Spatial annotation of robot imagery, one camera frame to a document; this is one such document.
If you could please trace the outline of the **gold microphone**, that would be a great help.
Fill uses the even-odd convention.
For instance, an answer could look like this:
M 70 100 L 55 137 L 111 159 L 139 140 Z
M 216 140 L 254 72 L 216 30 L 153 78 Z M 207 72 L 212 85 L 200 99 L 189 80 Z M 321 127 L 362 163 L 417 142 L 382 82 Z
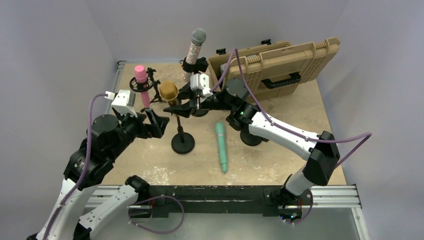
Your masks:
M 178 104 L 179 89 L 172 81 L 164 81 L 158 88 L 159 95 L 170 107 Z

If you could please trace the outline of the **black stand for glitter mic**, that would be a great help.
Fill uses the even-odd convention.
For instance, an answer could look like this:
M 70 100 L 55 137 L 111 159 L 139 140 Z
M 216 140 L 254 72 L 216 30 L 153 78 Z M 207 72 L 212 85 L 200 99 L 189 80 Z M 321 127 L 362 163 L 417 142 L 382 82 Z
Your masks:
M 186 57 L 179 61 L 184 71 L 192 74 L 205 73 L 209 63 L 205 57 L 198 58 L 195 63 L 188 63 Z M 193 114 L 194 117 L 203 117 L 208 113 L 208 110 L 196 110 Z

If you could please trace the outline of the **black stand for gold mic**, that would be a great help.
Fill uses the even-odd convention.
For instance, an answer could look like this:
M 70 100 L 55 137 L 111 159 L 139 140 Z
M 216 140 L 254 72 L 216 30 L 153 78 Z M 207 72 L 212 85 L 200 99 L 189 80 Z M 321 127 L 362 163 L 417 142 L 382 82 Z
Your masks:
M 184 131 L 180 116 L 177 114 L 174 115 L 177 121 L 177 134 L 171 140 L 171 148 L 177 154 L 188 154 L 195 147 L 195 139 L 190 133 Z

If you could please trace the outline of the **teal microphone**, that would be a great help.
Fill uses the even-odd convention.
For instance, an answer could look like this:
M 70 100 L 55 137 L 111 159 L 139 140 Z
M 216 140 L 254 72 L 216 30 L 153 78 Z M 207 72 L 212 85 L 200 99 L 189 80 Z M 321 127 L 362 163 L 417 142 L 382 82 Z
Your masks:
M 226 130 L 222 122 L 217 122 L 215 124 L 215 134 L 216 134 L 216 140 L 217 140 L 220 168 L 223 173 L 227 173 L 228 155 L 227 155 Z

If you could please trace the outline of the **glitter silver microphone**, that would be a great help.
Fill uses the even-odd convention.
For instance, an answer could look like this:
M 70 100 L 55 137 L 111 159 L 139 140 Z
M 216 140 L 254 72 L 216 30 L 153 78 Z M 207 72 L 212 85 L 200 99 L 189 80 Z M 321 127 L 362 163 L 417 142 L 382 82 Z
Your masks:
M 186 61 L 189 64 L 194 64 L 198 59 L 199 53 L 201 51 L 201 47 L 203 43 L 206 41 L 207 35 L 206 32 L 202 28 L 197 28 L 192 32 L 191 43 L 188 49 L 188 53 L 186 56 Z M 181 80 L 183 82 L 189 82 L 192 73 L 183 70 L 181 75 Z

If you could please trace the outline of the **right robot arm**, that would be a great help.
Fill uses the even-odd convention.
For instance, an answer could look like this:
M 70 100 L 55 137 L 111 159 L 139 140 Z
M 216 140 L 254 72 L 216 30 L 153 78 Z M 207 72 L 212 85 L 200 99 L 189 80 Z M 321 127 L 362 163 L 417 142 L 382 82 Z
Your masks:
M 187 102 L 166 107 L 164 112 L 189 118 L 198 110 L 229 111 L 226 121 L 240 132 L 246 145 L 271 141 L 305 160 L 305 165 L 286 179 L 278 193 L 269 194 L 272 203 L 286 206 L 297 201 L 310 187 L 326 186 L 340 159 L 334 135 L 328 131 L 309 132 L 282 122 L 267 114 L 259 104 L 249 103 L 248 95 L 248 88 L 239 78 L 228 80 L 221 91 L 214 91 L 211 96 L 187 84 L 182 89 L 182 98 Z

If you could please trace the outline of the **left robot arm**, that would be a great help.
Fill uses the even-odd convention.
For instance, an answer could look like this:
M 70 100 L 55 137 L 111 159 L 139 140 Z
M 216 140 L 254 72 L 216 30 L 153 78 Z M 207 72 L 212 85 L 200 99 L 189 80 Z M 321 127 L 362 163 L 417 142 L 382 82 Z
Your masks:
M 136 138 L 162 138 L 169 121 L 169 117 L 158 116 L 152 109 L 135 116 L 115 111 L 96 117 L 86 139 L 69 159 L 59 197 L 47 223 L 28 239 L 91 240 L 125 207 L 146 203 L 149 184 L 138 176 L 131 176 L 114 196 L 83 213 L 119 155 Z

